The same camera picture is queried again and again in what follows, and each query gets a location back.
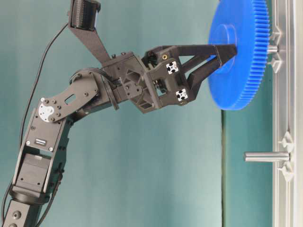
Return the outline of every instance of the metal shaft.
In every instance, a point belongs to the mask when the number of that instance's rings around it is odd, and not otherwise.
[[[279,51],[279,48],[277,45],[269,45],[267,53],[268,54],[278,53],[278,51]]]
[[[282,162],[289,161],[290,156],[288,152],[248,152],[244,154],[245,162]]]

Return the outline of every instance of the blue gear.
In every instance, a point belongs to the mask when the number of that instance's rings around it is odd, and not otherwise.
[[[255,96],[267,65],[269,15],[266,0],[221,0],[209,44],[236,44],[238,54],[208,79],[216,104],[240,110]]]

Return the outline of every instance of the screw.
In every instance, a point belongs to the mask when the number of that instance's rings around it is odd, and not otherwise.
[[[15,220],[18,220],[20,217],[21,217],[21,212],[20,212],[20,211],[15,211],[15,212],[13,213],[13,218],[14,218]]]

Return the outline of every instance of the green backdrop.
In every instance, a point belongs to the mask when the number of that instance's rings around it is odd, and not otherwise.
[[[102,0],[98,32],[110,54],[204,44],[216,0]],[[0,8],[0,194],[13,174],[18,132],[43,50],[67,21],[69,0],[3,1]],[[70,31],[47,56],[32,108],[98,62]],[[43,226],[222,225],[221,112],[207,84],[198,100],[146,115],[131,103],[70,132],[63,183]]]

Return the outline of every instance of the black cable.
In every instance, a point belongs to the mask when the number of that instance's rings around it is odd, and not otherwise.
[[[40,61],[40,65],[39,65],[39,69],[38,69],[38,73],[37,73],[37,76],[36,76],[36,79],[34,81],[34,85],[32,87],[32,90],[31,90],[31,93],[30,93],[30,97],[29,97],[29,100],[27,102],[27,106],[26,106],[26,109],[25,109],[25,113],[23,115],[23,118],[22,118],[22,123],[21,123],[21,128],[20,128],[20,136],[19,136],[19,146],[21,147],[22,145],[22,137],[23,137],[23,130],[24,130],[24,125],[25,125],[25,120],[26,120],[26,117],[27,117],[27,113],[28,113],[28,110],[29,110],[29,107],[30,107],[30,104],[32,102],[32,99],[33,99],[33,96],[34,96],[34,92],[36,90],[36,87],[37,87],[37,84],[38,84],[38,81],[39,81],[39,78],[40,78],[40,74],[41,74],[41,70],[42,70],[42,67],[43,67],[43,63],[44,63],[44,60],[45,60],[45,57],[47,55],[47,52],[49,51],[50,47],[52,46],[52,44],[54,43],[54,41],[58,38],[58,36],[62,33],[62,31],[67,27],[68,23],[66,23],[61,29],[60,31],[53,37],[53,39],[50,41],[50,43],[47,45],[43,55],[42,55],[42,59]]]
[[[9,195],[9,191],[10,191],[12,182],[13,182],[13,179],[11,179],[11,181],[10,181],[10,183],[9,183],[9,186],[8,186],[7,189],[6,189],[5,194],[4,194],[4,197],[3,197],[3,200],[2,200],[2,205],[1,205],[1,221],[2,221],[2,224],[4,224],[4,216],[5,216],[4,210],[5,210],[6,198],[7,198],[8,195]]]
[[[45,49],[45,51],[44,51],[44,53],[42,55],[42,58],[41,58],[41,61],[40,61],[40,64],[39,64],[39,68],[38,68],[38,73],[36,75],[36,78],[35,78],[35,81],[34,81],[34,84],[33,84],[32,90],[31,90],[31,93],[30,93],[30,97],[29,97],[27,105],[26,105],[25,113],[23,115],[22,122],[21,122],[20,135],[19,135],[19,148],[21,148],[21,146],[22,146],[22,138],[23,138],[23,131],[24,131],[25,121],[26,121],[26,118],[27,118],[28,110],[30,108],[30,104],[32,102],[32,99],[33,99],[33,96],[34,96],[34,93],[35,93],[38,81],[40,79],[40,75],[41,75],[42,67],[43,67],[43,64],[44,64],[44,61],[45,61],[45,57],[46,57],[46,55],[47,55],[50,47],[53,45],[54,41],[58,38],[58,36],[62,33],[62,31],[67,27],[67,25],[68,25],[68,23],[64,24],[63,27],[60,29],[60,31],[52,38],[52,40],[49,42],[49,44],[47,45],[47,47],[46,47],[46,49]],[[9,191],[10,191],[11,187],[12,187],[12,181],[10,182],[9,186],[7,187],[7,190],[6,190],[5,195],[3,197],[3,200],[2,200],[2,206],[1,206],[2,226],[4,225],[5,203],[6,203],[6,200],[7,200],[7,197],[8,197],[8,194],[9,194]],[[42,215],[42,217],[41,217],[41,219],[39,220],[38,223],[40,223],[40,224],[42,223],[42,221],[46,217],[47,212],[48,212],[48,210],[45,210],[44,214]]]
[[[54,190],[53,190],[52,197],[51,197],[51,199],[49,200],[49,202],[48,202],[48,204],[47,204],[47,207],[46,207],[46,209],[45,209],[43,215],[41,216],[40,220],[38,221],[38,223],[37,223],[37,225],[36,225],[35,227],[39,227],[39,226],[41,225],[41,223],[44,221],[44,219],[46,218],[47,213],[48,213],[48,211],[50,210],[50,208],[51,208],[51,206],[52,206],[52,204],[53,204],[53,200],[55,199],[55,196],[56,196],[56,194],[57,194],[57,191],[58,191],[58,188],[59,188],[59,186],[60,186],[60,184],[61,184],[62,178],[63,178],[63,175],[62,175],[62,173],[60,172],[60,173],[59,173],[58,180],[57,180],[57,183],[56,183],[55,188],[54,188]]]

